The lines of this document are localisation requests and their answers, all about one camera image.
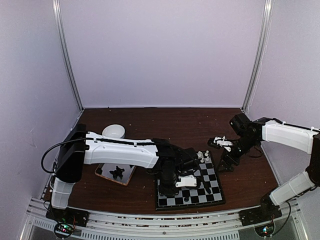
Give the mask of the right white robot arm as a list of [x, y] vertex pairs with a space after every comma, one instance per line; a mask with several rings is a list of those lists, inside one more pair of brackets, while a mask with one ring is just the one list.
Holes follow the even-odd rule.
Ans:
[[216, 136], [212, 145], [222, 148], [217, 170], [232, 172], [240, 164], [240, 158], [261, 143], [301, 152], [309, 160], [307, 166], [260, 200], [256, 210], [259, 220], [268, 220], [278, 206], [320, 186], [320, 130], [289, 124], [277, 118], [262, 117], [250, 120], [244, 113], [236, 114], [229, 122], [238, 139]]

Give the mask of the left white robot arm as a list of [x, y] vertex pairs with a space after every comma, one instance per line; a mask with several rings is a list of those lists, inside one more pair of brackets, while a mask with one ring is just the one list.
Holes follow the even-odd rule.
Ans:
[[53, 174], [51, 194], [52, 213], [61, 222], [72, 218], [68, 207], [74, 185], [82, 178], [83, 166], [92, 164], [116, 164], [142, 167], [157, 176], [158, 192], [173, 197], [182, 187], [198, 186], [196, 170], [197, 153], [193, 148], [183, 149], [166, 139], [133, 140], [106, 137], [88, 131], [78, 124], [61, 143]]

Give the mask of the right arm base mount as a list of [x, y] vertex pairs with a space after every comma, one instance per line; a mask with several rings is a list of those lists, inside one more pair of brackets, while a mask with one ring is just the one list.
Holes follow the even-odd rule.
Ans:
[[275, 219], [282, 217], [280, 209], [263, 213], [261, 207], [241, 210], [238, 214], [243, 227], [254, 226], [255, 233], [264, 239], [276, 233]]

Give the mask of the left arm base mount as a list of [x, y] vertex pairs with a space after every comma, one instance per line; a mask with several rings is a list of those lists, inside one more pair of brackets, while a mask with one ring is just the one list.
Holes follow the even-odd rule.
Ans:
[[51, 206], [46, 211], [45, 217], [54, 220], [55, 226], [53, 233], [59, 239], [66, 239], [76, 233], [77, 227], [86, 227], [90, 213], [85, 210], [73, 209], [56, 209]]

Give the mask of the black grey chessboard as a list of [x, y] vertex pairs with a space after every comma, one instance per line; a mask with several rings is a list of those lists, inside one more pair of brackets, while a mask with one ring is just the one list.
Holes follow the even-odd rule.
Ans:
[[156, 211], [173, 211], [193, 207], [210, 207], [223, 205], [226, 203], [225, 196], [218, 175], [215, 172], [215, 164], [212, 153], [209, 150], [199, 151], [197, 170], [190, 170], [195, 177], [202, 177], [197, 180], [199, 187], [179, 187], [178, 194], [173, 197], [159, 195], [158, 180], [155, 186], [155, 210]]

